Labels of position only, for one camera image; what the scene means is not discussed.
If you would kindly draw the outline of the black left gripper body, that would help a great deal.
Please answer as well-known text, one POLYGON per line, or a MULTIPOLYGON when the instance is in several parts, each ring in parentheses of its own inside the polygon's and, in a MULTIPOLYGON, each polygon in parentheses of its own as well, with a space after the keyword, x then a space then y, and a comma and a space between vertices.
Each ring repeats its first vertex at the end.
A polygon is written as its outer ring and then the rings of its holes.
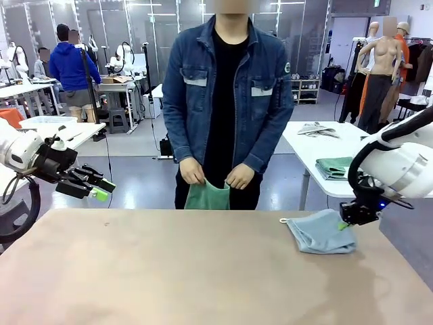
POLYGON ((42 144, 33 161, 35 171, 32 175, 48 183, 55 183, 75 163, 77 155, 78 152, 70 148, 61 151, 42 144))

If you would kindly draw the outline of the person left hand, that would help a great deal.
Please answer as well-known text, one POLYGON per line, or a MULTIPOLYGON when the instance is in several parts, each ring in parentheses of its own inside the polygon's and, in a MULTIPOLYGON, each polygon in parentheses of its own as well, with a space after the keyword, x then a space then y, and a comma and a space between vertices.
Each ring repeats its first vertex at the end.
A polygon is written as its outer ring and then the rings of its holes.
POLYGON ((254 170, 241 163, 233 168, 226 178, 226 183, 236 190, 244 190, 254 177, 254 170))

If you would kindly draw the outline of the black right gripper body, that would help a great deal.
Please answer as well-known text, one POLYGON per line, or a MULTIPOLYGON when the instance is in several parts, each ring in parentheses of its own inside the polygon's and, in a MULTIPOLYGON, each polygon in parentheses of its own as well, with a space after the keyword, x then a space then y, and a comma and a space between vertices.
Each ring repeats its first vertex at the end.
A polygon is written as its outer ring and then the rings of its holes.
POLYGON ((385 208, 383 189, 375 185, 371 176, 360 176, 355 199, 340 203, 340 216, 346 225, 365 225, 377 221, 385 208))

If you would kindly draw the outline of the person right hand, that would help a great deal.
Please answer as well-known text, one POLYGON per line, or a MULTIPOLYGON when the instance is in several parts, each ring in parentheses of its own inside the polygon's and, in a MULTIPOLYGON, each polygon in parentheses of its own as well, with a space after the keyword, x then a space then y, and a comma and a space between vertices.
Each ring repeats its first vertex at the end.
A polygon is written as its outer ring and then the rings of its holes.
POLYGON ((204 184, 205 176, 200 163, 193 157, 183 159, 179 163, 182 178, 189 185, 204 184))

